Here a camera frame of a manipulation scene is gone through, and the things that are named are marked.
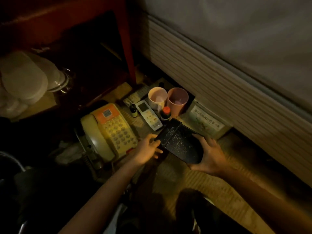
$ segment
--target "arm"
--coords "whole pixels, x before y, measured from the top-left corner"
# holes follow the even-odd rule
[[[195,134],[193,136],[201,142],[204,156],[200,164],[189,165],[192,170],[202,171],[226,181],[274,232],[312,233],[312,221],[308,216],[233,169],[214,139],[205,139]]]
[[[155,151],[162,153],[161,150],[157,149],[160,145],[159,140],[149,142],[151,138],[156,136],[149,134],[139,142],[133,157],[100,187],[62,228],[60,234],[92,234],[102,230],[133,175],[154,155]]]

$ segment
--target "small bottle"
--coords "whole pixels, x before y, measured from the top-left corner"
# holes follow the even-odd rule
[[[160,112],[160,120],[161,122],[166,125],[171,118],[171,111],[170,107],[164,107]]]
[[[135,104],[131,104],[129,108],[130,108],[130,111],[131,111],[131,116],[132,117],[137,117],[138,116],[138,110],[137,110]]]

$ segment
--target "pink cup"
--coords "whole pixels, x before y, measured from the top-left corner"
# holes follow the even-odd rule
[[[184,105],[188,102],[188,93],[182,88],[173,88],[168,91],[167,106],[170,107],[171,116],[176,118]]]

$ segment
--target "telephone handset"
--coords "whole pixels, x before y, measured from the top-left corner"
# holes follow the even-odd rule
[[[138,140],[117,107],[110,103],[80,119],[87,140],[104,160],[118,160]]]

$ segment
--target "floor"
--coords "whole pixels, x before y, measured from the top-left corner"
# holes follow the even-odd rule
[[[138,81],[144,78],[139,71],[137,77]],[[124,83],[104,99],[116,102],[130,91],[131,87]],[[120,110],[138,137],[153,132],[141,116],[132,118],[126,106],[120,104]],[[312,189],[238,131],[230,131],[218,143],[234,168],[278,198],[312,214]],[[138,186],[133,200],[139,202],[146,212],[148,233],[173,232],[176,201],[180,191],[185,188],[204,193],[218,208],[249,231],[273,233],[226,182],[190,171],[184,162],[172,154],[159,161],[149,161],[143,171],[134,177],[134,181]]]

